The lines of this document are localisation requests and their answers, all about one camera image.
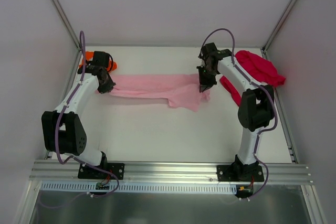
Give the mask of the light pink t shirt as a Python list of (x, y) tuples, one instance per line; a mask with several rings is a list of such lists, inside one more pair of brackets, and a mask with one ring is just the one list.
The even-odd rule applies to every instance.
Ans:
[(210, 91), (200, 92), (197, 74), (118, 74), (110, 95), (123, 98), (166, 99), (171, 108), (197, 112), (210, 100)]

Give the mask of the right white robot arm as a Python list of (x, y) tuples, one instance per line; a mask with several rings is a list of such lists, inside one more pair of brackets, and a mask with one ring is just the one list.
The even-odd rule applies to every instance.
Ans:
[(197, 67), (201, 93), (216, 85), (216, 76), (222, 74), (241, 97), (238, 108), (238, 120), (243, 127), (240, 148), (233, 163), (216, 167), (218, 180), (264, 181), (257, 152), (262, 133), (276, 115), (272, 86), (255, 80), (242, 68), (229, 49), (219, 50), (213, 42), (201, 47), (199, 58), (202, 61)]

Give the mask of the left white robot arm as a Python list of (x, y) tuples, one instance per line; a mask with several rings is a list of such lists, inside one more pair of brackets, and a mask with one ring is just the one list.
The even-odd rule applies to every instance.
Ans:
[(104, 152), (88, 146), (80, 116), (95, 92), (105, 94), (113, 90), (115, 82), (110, 76), (113, 67), (109, 53), (87, 51), (68, 94), (60, 105), (45, 111), (41, 117), (46, 150), (54, 152), (61, 164), (74, 159), (90, 167), (90, 173), (96, 178), (106, 176), (107, 157)]

